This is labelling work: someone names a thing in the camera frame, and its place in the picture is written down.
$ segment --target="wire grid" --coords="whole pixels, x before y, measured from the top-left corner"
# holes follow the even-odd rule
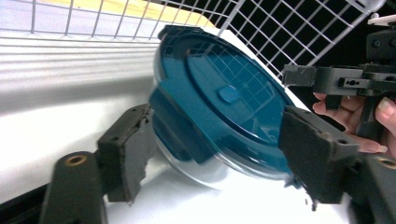
[[[371,13],[354,0],[148,0],[135,15],[128,13],[134,0],[119,0],[119,11],[106,9],[107,0],[91,1],[95,7],[80,7],[81,2],[0,1],[0,36],[11,32],[158,43],[165,24],[215,26],[219,35],[230,29],[280,77],[284,64],[314,64]],[[156,18],[149,15],[152,6]]]

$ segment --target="black mechanical part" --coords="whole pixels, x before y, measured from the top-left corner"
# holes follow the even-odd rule
[[[359,153],[346,134],[293,106],[284,111],[279,148],[313,201],[340,203],[346,192],[358,223],[396,223],[395,159]]]
[[[310,71],[309,76],[304,74],[306,71]],[[315,70],[310,66],[287,65],[282,82],[311,85],[314,92],[328,94],[327,109],[338,109],[343,95],[365,96],[356,135],[379,142],[384,127],[375,119],[375,109],[383,97],[396,95],[396,66],[362,64],[360,69],[318,67]]]
[[[132,203],[155,142],[151,107],[127,110],[99,139],[99,149],[69,154],[56,163],[40,223],[107,223],[103,195]]]
[[[107,223],[96,158],[76,152],[57,161],[40,224]]]
[[[47,186],[0,204],[0,223],[38,223]]]
[[[366,58],[374,63],[359,67],[312,67],[285,65],[282,83],[312,86],[314,92],[327,94],[326,108],[336,110],[343,96],[365,96],[356,135],[379,142],[384,127],[375,119],[375,108],[383,97],[396,96],[396,30],[367,36]]]
[[[146,177],[146,165],[156,144],[151,107],[127,110],[99,139],[96,156],[101,167],[104,193],[111,202],[132,203]]]
[[[396,59],[395,29],[367,35],[366,58],[371,62],[393,63]]]
[[[315,114],[287,106],[279,148],[312,199],[340,203],[344,193],[342,170],[354,163],[359,144]]]

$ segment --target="container lid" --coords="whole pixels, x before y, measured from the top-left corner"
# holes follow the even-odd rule
[[[273,77],[200,28],[166,26],[160,39],[150,102],[154,129],[174,156],[205,162],[220,155],[250,174],[288,172],[277,139],[292,101]]]

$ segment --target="finger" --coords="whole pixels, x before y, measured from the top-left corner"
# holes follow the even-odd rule
[[[391,134],[385,134],[385,144],[387,144],[389,150],[388,153],[390,156],[392,156],[393,158],[396,158],[396,138]]]
[[[314,92],[314,95],[320,101],[324,101],[327,96],[327,94],[318,93],[318,92]],[[364,105],[364,97],[361,96],[345,96],[343,97],[343,100],[341,102],[341,107],[350,111],[355,111],[363,105]]]
[[[318,93],[318,92],[314,92],[315,97],[317,97],[318,100],[322,101],[324,99],[326,99],[326,94],[324,93]]]
[[[377,152],[381,152],[381,153],[385,153],[388,151],[388,148],[385,146],[381,146],[379,145],[379,143],[367,139],[367,138],[362,138],[362,137],[358,137],[354,134],[349,134],[348,135],[353,138],[355,141],[357,141],[360,144],[359,147],[359,151],[360,152],[368,152],[368,153],[377,153]]]
[[[396,104],[384,97],[375,110],[375,118],[396,137]]]
[[[361,96],[347,96],[343,97],[341,107],[349,111],[356,111],[364,105],[364,97]]]
[[[315,113],[331,117],[346,128],[349,133],[354,133],[359,123],[359,114],[340,107],[338,110],[326,110],[326,105],[323,101],[315,103],[312,108]]]

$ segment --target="plastic container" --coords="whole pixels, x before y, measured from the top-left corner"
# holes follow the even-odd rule
[[[241,174],[288,177],[277,139],[284,106],[293,102],[274,77],[200,28],[166,26],[159,38],[149,102],[171,164],[214,188],[232,186]]]

